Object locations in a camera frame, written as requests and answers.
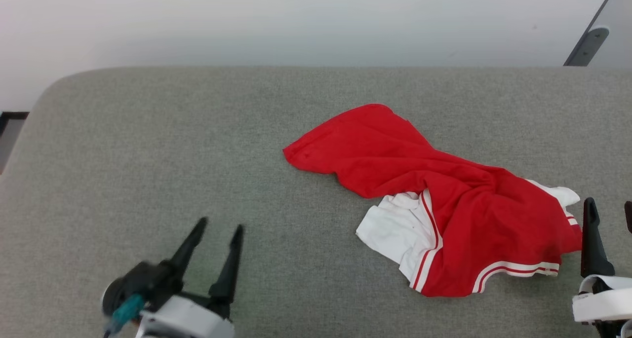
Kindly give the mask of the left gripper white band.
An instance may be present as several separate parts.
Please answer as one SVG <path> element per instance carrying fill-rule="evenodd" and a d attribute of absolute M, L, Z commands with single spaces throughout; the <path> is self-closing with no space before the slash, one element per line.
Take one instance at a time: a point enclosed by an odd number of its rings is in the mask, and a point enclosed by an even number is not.
<path fill-rule="evenodd" d="M 142 311 L 138 338 L 233 338 L 236 330 L 230 320 L 243 250 L 244 227 L 239 224 L 229 245 L 229 254 L 219 277 L 208 290 L 209 296 L 183 292 L 183 276 L 194 250 L 199 245 L 208 218 L 198 220 L 170 262 L 173 275 L 165 279 L 162 289 L 171 294 L 156 311 Z"/>

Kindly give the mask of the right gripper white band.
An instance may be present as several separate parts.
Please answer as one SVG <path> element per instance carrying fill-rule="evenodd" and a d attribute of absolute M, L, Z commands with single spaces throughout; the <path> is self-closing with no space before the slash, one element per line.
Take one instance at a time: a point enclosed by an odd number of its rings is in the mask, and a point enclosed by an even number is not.
<path fill-rule="evenodd" d="M 632 201 L 624 205 L 626 226 L 632 233 Z M 600 217 L 593 198 L 583 202 L 581 275 L 572 299 L 576 322 L 592 325 L 601 338 L 632 336 L 632 279 L 614 276 L 599 231 Z"/>

